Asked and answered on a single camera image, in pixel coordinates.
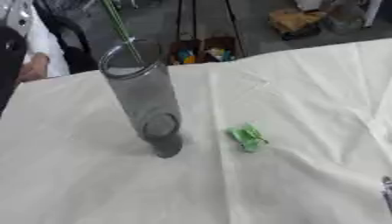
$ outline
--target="glass rim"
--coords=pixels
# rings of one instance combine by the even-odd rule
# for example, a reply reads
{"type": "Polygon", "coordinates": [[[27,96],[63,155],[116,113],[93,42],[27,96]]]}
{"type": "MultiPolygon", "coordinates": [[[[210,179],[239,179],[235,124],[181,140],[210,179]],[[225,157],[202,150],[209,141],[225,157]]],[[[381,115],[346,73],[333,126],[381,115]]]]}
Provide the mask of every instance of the glass rim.
{"type": "Polygon", "coordinates": [[[126,46],[126,44],[128,44],[128,42],[122,42],[121,44],[112,47],[100,58],[100,61],[98,63],[98,68],[101,71],[101,73],[103,73],[105,76],[113,80],[127,80],[127,79],[135,79],[140,76],[148,75],[152,69],[158,66],[158,64],[160,63],[160,59],[162,57],[162,48],[158,42],[148,40],[148,39],[134,39],[131,41],[132,42],[145,41],[157,45],[157,52],[158,52],[157,58],[153,62],[149,63],[148,66],[144,66],[143,68],[135,72],[124,74],[124,75],[112,74],[109,72],[109,62],[111,59],[113,59],[116,56],[118,52],[120,52],[126,46]]]}

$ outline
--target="hand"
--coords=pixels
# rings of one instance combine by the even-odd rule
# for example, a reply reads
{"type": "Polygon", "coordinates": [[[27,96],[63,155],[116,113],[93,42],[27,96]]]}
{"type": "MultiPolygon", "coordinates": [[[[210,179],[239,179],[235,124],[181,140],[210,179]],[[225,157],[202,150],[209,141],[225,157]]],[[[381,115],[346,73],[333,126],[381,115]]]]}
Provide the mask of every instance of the hand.
{"type": "Polygon", "coordinates": [[[24,64],[19,72],[17,83],[42,80],[47,77],[49,58],[46,54],[38,52],[34,54],[31,62],[24,64]]]}

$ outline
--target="black object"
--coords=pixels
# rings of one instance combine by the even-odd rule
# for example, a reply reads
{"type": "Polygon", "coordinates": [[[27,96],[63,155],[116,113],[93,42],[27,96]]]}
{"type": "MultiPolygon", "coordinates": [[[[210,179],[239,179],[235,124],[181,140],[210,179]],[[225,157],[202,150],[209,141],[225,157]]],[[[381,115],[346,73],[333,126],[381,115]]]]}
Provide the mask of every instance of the black object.
{"type": "Polygon", "coordinates": [[[0,116],[12,96],[26,54],[25,39],[16,31],[0,26],[0,116]]]}
{"type": "Polygon", "coordinates": [[[284,32],[281,33],[282,40],[301,39],[312,36],[317,36],[321,33],[319,24],[308,24],[306,27],[299,29],[298,31],[284,32]]]}
{"type": "Polygon", "coordinates": [[[231,7],[230,0],[225,0],[225,3],[227,6],[227,12],[228,12],[228,15],[230,16],[231,23],[233,24],[235,37],[237,38],[238,46],[240,47],[242,57],[246,57],[247,54],[245,53],[245,50],[243,48],[242,38],[241,38],[240,32],[238,31],[237,18],[235,17],[235,14],[233,13],[233,8],[231,7]]]}
{"type": "Polygon", "coordinates": [[[182,8],[183,8],[183,0],[178,0],[178,9],[177,9],[177,30],[176,30],[176,42],[171,44],[170,47],[170,55],[169,55],[169,64],[174,64],[175,62],[180,62],[179,52],[180,51],[192,51],[193,54],[198,58],[200,51],[201,40],[197,38],[197,12],[196,12],[196,0],[192,0],[192,32],[191,39],[183,40],[181,39],[181,23],[182,23],[182,8]]]}
{"type": "Polygon", "coordinates": [[[71,19],[54,15],[45,0],[34,1],[33,4],[49,32],[57,38],[71,74],[97,70],[98,64],[91,55],[91,48],[83,30],[71,19]],[[62,37],[62,32],[65,29],[72,31],[77,36],[82,49],[67,44],[62,37]]]}

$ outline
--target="white tablecloth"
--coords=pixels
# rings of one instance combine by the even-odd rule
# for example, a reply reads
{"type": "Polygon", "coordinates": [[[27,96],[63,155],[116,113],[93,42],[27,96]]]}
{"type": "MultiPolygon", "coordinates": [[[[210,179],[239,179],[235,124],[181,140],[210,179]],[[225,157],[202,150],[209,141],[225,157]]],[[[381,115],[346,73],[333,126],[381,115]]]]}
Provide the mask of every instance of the white tablecloth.
{"type": "Polygon", "coordinates": [[[185,147],[154,157],[98,72],[15,93],[0,223],[389,224],[392,40],[171,67],[185,147]],[[224,130],[270,141],[238,150],[224,130]]]}

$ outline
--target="metal object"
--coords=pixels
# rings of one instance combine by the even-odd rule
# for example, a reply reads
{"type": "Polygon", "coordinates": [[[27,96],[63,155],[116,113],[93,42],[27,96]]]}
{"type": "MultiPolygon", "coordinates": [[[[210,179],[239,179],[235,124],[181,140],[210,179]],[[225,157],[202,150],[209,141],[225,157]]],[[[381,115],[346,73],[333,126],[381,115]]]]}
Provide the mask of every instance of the metal object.
{"type": "Polygon", "coordinates": [[[382,195],[384,196],[384,199],[388,205],[388,209],[392,214],[392,178],[384,177],[382,179],[382,183],[385,187],[385,191],[382,192],[382,195]]]}
{"type": "Polygon", "coordinates": [[[242,36],[240,35],[240,32],[238,30],[237,18],[235,16],[235,14],[233,13],[233,8],[231,7],[230,0],[225,0],[225,3],[227,6],[227,12],[228,12],[228,15],[230,16],[231,23],[233,24],[235,37],[237,38],[238,46],[240,47],[242,57],[246,57],[248,55],[246,54],[245,49],[243,47],[242,36]]]}

